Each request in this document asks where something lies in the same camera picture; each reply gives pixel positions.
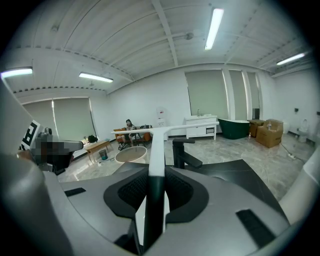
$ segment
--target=black faucet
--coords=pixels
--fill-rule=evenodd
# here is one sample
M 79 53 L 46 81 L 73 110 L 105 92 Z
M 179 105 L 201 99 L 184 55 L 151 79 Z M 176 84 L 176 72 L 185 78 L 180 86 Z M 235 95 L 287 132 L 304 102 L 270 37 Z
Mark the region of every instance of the black faucet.
M 202 161 L 185 152 L 184 143 L 194 144 L 195 142 L 190 138 L 175 138 L 172 141 L 174 167 L 184 169 L 185 163 L 196 169 L 202 166 Z

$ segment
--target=marble floor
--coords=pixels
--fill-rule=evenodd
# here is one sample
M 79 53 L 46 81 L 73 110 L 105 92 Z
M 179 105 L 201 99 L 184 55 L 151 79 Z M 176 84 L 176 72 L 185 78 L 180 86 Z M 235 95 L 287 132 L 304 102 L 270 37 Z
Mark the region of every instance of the marble floor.
M 172 140 L 164 143 L 164 154 L 167 165 L 173 165 Z M 196 138 L 195 144 L 185 144 L 184 149 L 189 154 L 198 158 L 203 164 L 222 163 L 243 159 L 259 175 L 268 186 L 277 200 L 280 200 L 297 178 L 304 163 L 314 152 L 314 146 L 310 143 L 300 143 L 291 134 L 284 134 L 282 145 L 267 148 L 255 138 L 241 138 L 230 140 L 222 135 L 212 138 Z M 118 143 L 111 143 L 107 161 L 101 162 L 98 152 L 94 154 L 95 163 L 91 163 L 89 157 L 83 156 L 73 161 L 66 171 L 58 176 L 60 182 L 81 181 L 112 175 L 120 164 L 113 160 L 118 151 Z M 299 159 L 288 156 L 286 149 Z M 147 145 L 145 162 L 149 163 L 151 144 Z

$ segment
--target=white vanity cabinet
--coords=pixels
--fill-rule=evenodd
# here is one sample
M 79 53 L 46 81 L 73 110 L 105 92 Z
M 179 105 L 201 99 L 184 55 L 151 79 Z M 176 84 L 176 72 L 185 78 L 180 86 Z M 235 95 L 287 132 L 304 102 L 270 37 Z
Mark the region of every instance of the white vanity cabinet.
M 185 124 L 203 124 L 203 123 L 212 123 L 217 121 L 216 115 L 207 115 L 207 116 L 196 116 L 192 115 L 190 117 L 185 118 Z M 208 126 L 200 126 L 186 129 L 186 138 L 189 139 L 191 137 L 207 137 L 213 136 L 216 139 L 217 126 L 216 125 L 208 125 Z

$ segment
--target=freestanding bathtub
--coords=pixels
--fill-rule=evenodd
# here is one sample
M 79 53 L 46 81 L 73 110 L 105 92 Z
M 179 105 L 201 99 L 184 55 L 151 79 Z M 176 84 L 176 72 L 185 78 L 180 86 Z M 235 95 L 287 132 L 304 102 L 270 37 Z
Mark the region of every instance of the freestanding bathtub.
M 236 140 L 248 135 L 250 123 L 243 120 L 228 120 L 218 118 L 222 134 L 225 138 Z

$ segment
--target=sitting person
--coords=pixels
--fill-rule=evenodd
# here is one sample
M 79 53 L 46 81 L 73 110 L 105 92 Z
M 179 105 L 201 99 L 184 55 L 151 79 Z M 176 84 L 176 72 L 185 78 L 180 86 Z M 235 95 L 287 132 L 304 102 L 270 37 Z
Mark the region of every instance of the sitting person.
M 128 119 L 125 121 L 126 122 L 126 127 L 125 129 L 127 131 L 132 131 L 132 130 L 135 130 L 136 127 L 132 124 L 131 120 Z M 126 143 L 126 141 L 131 141 L 131 147 L 134 146 L 134 142 L 133 142 L 133 137 L 136 135 L 136 133 L 127 133 L 125 135 L 122 135 L 122 140 L 123 140 L 123 143 Z

